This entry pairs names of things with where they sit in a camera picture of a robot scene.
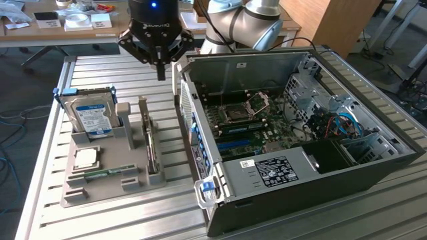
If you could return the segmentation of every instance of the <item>green circuit board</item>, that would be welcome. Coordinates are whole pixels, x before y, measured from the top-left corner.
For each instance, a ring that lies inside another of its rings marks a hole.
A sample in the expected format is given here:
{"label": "green circuit board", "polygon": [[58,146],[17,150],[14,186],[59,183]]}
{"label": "green circuit board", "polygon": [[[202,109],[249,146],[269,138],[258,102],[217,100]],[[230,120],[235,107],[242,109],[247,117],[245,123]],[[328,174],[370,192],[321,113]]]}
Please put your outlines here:
{"label": "green circuit board", "polygon": [[266,93],[255,93],[247,102],[205,106],[205,113],[225,161],[289,149],[302,141],[279,102]]}

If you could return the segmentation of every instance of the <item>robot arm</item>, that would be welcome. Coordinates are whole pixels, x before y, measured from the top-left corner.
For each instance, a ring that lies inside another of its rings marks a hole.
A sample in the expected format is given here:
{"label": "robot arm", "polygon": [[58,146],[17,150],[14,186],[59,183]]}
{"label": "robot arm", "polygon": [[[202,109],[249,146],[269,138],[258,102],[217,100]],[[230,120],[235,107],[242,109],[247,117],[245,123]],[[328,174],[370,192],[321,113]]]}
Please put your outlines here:
{"label": "robot arm", "polygon": [[[129,0],[131,22],[119,37],[121,46],[158,71],[166,80],[166,69],[193,47],[194,35],[182,27],[178,0]],[[279,19],[279,0],[211,0],[209,17],[229,45],[239,42],[265,51],[278,38],[283,21]],[[229,53],[230,49],[209,24],[202,54]]]}
{"label": "robot arm", "polygon": [[165,81],[170,63],[181,59],[194,43],[193,33],[182,27],[179,1],[129,0],[129,8],[131,22],[119,44],[142,63],[155,67],[158,80]]}

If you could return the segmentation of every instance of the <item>wooden table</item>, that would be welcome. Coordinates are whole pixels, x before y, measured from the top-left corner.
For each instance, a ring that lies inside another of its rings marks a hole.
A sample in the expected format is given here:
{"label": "wooden table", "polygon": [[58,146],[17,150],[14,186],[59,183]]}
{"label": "wooden table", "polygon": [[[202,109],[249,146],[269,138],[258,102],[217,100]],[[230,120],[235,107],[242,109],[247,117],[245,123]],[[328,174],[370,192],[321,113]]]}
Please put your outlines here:
{"label": "wooden table", "polygon": [[[115,5],[115,11],[118,12],[118,15],[111,16],[113,28],[66,32],[65,27],[39,28],[37,21],[34,21],[29,27],[7,29],[2,22],[5,24],[11,22],[5,17],[3,21],[0,20],[0,48],[117,43],[121,33],[130,25],[129,2],[109,2],[107,4]],[[179,7],[182,12],[191,12],[194,8],[189,3],[181,3]],[[34,18],[34,12],[51,12],[58,9],[54,0],[41,0],[39,2],[26,2],[23,10]],[[285,11],[282,19],[285,19],[282,36],[293,38],[301,26],[291,20]],[[205,39],[205,29],[194,30],[193,33],[197,39]]]}

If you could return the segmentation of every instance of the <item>wooden cabinet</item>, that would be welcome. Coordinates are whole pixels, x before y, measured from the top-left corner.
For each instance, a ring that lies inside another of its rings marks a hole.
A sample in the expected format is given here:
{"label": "wooden cabinet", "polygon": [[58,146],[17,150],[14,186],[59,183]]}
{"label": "wooden cabinet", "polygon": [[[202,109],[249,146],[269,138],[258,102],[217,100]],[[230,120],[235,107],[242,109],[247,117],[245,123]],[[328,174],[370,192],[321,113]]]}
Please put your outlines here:
{"label": "wooden cabinet", "polygon": [[[302,29],[297,37],[329,45],[345,58],[368,26],[382,0],[281,0],[281,5]],[[310,43],[298,39],[294,46]]]}

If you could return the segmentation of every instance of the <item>slotted metal table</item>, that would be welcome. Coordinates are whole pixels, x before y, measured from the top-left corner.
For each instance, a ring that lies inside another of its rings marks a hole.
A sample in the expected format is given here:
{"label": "slotted metal table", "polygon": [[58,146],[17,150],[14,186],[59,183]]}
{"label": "slotted metal table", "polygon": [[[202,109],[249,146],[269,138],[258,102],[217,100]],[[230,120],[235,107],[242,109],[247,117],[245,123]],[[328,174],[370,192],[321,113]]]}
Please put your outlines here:
{"label": "slotted metal table", "polygon": [[[426,129],[334,53],[325,58],[427,148]],[[35,165],[17,239],[209,239],[199,209],[174,104],[173,72],[158,81],[155,71],[131,56],[67,58],[58,87],[101,88],[114,84],[118,101],[131,103],[131,121],[141,118],[138,96],[147,97],[158,121],[165,188],[82,206],[62,208],[65,170],[73,125],[54,101]],[[324,79],[332,90],[345,90]],[[370,190],[306,209],[215,239],[418,239],[427,235],[427,155],[390,174]]]}

